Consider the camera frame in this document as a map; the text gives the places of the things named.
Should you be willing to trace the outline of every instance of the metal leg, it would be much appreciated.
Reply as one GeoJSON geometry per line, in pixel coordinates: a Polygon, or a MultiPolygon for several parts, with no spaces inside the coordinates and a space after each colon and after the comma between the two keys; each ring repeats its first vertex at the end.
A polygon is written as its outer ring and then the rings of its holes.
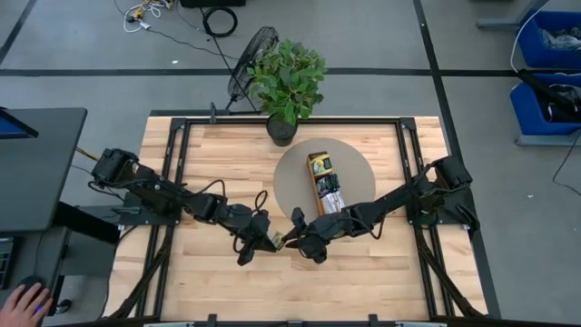
{"type": "Polygon", "coordinates": [[[482,18],[477,20],[476,26],[478,28],[519,28],[529,12],[540,9],[548,2],[549,0],[530,0],[527,7],[515,18],[482,18]]]}

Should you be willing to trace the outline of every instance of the white cable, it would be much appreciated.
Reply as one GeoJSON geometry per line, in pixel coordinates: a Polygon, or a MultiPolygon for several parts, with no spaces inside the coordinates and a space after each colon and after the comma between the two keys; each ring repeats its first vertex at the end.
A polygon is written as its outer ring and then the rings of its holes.
{"type": "Polygon", "coordinates": [[[153,17],[155,18],[159,18],[162,16],[162,11],[159,9],[159,7],[167,7],[167,5],[162,5],[162,4],[153,4],[153,3],[140,3],[138,5],[134,5],[133,7],[127,9],[127,11],[125,11],[125,13],[123,14],[123,29],[125,30],[125,32],[127,33],[135,33],[135,32],[139,32],[141,31],[143,28],[147,29],[149,27],[151,27],[150,25],[146,24],[143,22],[143,20],[138,19],[137,21],[139,22],[139,27],[130,30],[129,28],[127,28],[127,17],[129,16],[129,13],[131,13],[133,10],[136,10],[137,8],[142,8],[143,9],[143,15],[145,15],[147,12],[152,13],[153,17]]]}
{"type": "Polygon", "coordinates": [[[550,3],[550,0],[547,1],[546,4],[542,5],[540,8],[538,8],[534,14],[532,14],[526,21],[524,24],[522,24],[520,26],[520,30],[518,30],[517,33],[517,38],[515,38],[515,43],[512,44],[512,53],[510,54],[510,66],[512,67],[512,70],[515,71],[515,73],[518,73],[518,70],[515,68],[515,63],[514,63],[514,59],[515,59],[515,50],[517,49],[517,43],[518,43],[518,38],[520,37],[520,34],[523,32],[523,30],[525,29],[525,26],[527,26],[528,22],[531,21],[531,19],[533,19],[538,13],[541,12],[541,10],[543,10],[548,3],[550,3]]]}

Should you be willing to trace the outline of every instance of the floor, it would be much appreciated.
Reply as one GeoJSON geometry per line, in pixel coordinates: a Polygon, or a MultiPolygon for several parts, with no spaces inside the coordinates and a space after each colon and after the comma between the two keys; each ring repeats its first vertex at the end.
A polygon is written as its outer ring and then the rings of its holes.
{"type": "MultiPolygon", "coordinates": [[[[117,2],[122,9],[137,3],[117,2]]],[[[282,38],[317,49],[328,67],[361,68],[331,70],[321,86],[325,101],[316,114],[442,116],[444,108],[450,129],[449,106],[459,147],[475,179],[482,237],[502,316],[581,322],[581,203],[576,194],[551,183],[567,149],[514,145],[519,130],[508,95],[518,80],[502,77],[510,69],[514,33],[480,31],[474,25],[481,16],[515,14],[526,2],[416,1],[428,22],[446,98],[441,91],[438,97],[434,82],[439,80],[430,76],[435,62],[428,59],[418,7],[411,0],[248,0],[234,9],[238,29],[220,44],[224,53],[239,55],[259,27],[272,25],[282,38]],[[455,77],[458,70],[472,73],[455,77]],[[483,77],[483,70],[496,73],[483,77]]],[[[581,11],[581,3],[553,0],[547,10],[581,11]]],[[[180,13],[201,25],[198,11],[180,8],[180,13]]],[[[175,11],[148,22],[156,31],[215,50],[175,11]]],[[[228,28],[228,18],[217,14],[211,25],[228,28]]],[[[10,47],[7,53],[0,51],[0,105],[86,107],[80,145],[91,153],[105,147],[137,152],[151,110],[207,109],[210,101],[219,107],[228,101],[228,76],[220,57],[160,35],[125,33],[113,0],[2,1],[0,44],[5,40],[10,47]],[[208,72],[214,75],[201,75],[208,72]]],[[[523,66],[518,50],[515,63],[523,66]]],[[[245,102],[234,105],[235,110],[249,108],[245,102]]],[[[448,140],[454,148],[453,134],[448,140]]],[[[74,163],[91,167],[81,157],[74,163]]],[[[581,188],[581,176],[575,173],[579,163],[581,155],[574,151],[558,180],[581,188]]],[[[90,192],[87,181],[86,173],[72,170],[63,200],[80,205],[115,202],[90,192]]],[[[45,324],[94,319],[103,304],[105,280],[72,279],[65,291],[78,304],[45,324]]]]}

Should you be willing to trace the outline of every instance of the wooden tabletop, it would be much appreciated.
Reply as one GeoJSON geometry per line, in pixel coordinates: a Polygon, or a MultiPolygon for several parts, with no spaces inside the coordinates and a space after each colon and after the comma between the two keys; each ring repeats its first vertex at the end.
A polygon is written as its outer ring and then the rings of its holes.
{"type": "MultiPolygon", "coordinates": [[[[157,172],[162,169],[171,119],[150,118],[143,138],[141,162],[157,172]]],[[[439,119],[416,117],[416,123],[424,162],[447,155],[439,119]]],[[[395,128],[301,125],[293,144],[318,137],[340,140],[363,154],[375,174],[377,197],[404,183],[395,128]]],[[[189,189],[199,190],[223,179],[229,203],[250,207],[256,194],[267,190],[271,196],[264,209],[271,215],[271,229],[286,233],[291,221],[276,202],[272,179],[278,160],[291,147],[272,144],[263,125],[194,125],[183,181],[189,189]]],[[[176,161],[172,161],[171,177],[176,161]]],[[[221,190],[215,185],[209,192],[221,190]]],[[[486,312],[467,232],[459,225],[440,225],[438,230],[449,276],[475,308],[486,312]]],[[[150,227],[139,227],[119,245],[105,315],[119,307],[141,277],[149,231],[150,227]]],[[[240,267],[232,241],[221,227],[183,215],[173,239],[164,321],[205,321],[209,313],[218,314],[220,321],[365,321],[370,313],[380,320],[428,318],[418,252],[403,208],[389,214],[378,241],[369,235],[333,241],[323,264],[302,258],[297,250],[283,249],[257,252],[251,263],[240,267]]],[[[154,278],[147,312],[152,311],[156,281],[154,278]]],[[[444,314],[433,273],[432,282],[438,312],[444,314]]]]}

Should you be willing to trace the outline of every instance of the black desk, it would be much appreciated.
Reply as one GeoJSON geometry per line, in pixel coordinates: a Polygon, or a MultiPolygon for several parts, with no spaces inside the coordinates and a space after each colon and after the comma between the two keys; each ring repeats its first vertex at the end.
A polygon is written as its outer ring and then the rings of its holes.
{"type": "Polygon", "coordinates": [[[38,131],[38,137],[0,140],[0,231],[43,231],[53,220],[87,110],[26,109],[10,114],[38,131]]]}
{"type": "Polygon", "coordinates": [[[39,135],[0,140],[0,235],[14,236],[16,246],[9,286],[0,291],[0,303],[33,274],[45,281],[57,302],[64,276],[84,274],[74,273],[67,262],[71,259],[73,266],[81,265],[78,249],[68,249],[71,235],[91,236],[114,251],[119,231],[115,225],[59,201],[86,109],[25,109],[10,114],[39,135]]]}

